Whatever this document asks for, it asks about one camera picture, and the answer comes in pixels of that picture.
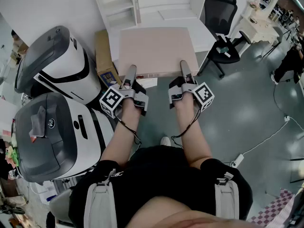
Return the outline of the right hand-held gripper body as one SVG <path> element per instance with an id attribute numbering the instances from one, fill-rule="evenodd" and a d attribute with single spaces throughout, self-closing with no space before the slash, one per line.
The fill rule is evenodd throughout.
<path id="1" fill-rule="evenodd" d="M 205 82 L 199 85 L 193 78 L 187 81 L 186 78 L 179 76 L 169 84 L 168 96 L 170 109 L 174 107 L 174 102 L 183 98 L 183 94 L 185 92 L 192 93 L 193 100 L 201 111 L 204 111 L 209 105 L 211 105 L 215 98 L 214 94 Z"/>

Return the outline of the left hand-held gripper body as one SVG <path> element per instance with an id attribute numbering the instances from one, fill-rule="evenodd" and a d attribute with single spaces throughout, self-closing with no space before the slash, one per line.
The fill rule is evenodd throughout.
<path id="1" fill-rule="evenodd" d="M 121 112 L 123 100 L 127 98 L 133 100 L 133 104 L 141 110 L 141 115 L 146 115 L 149 97 L 146 95 L 146 90 L 136 80 L 129 88 L 125 86 L 122 89 L 108 88 L 99 103 L 103 111 L 115 118 Z"/>

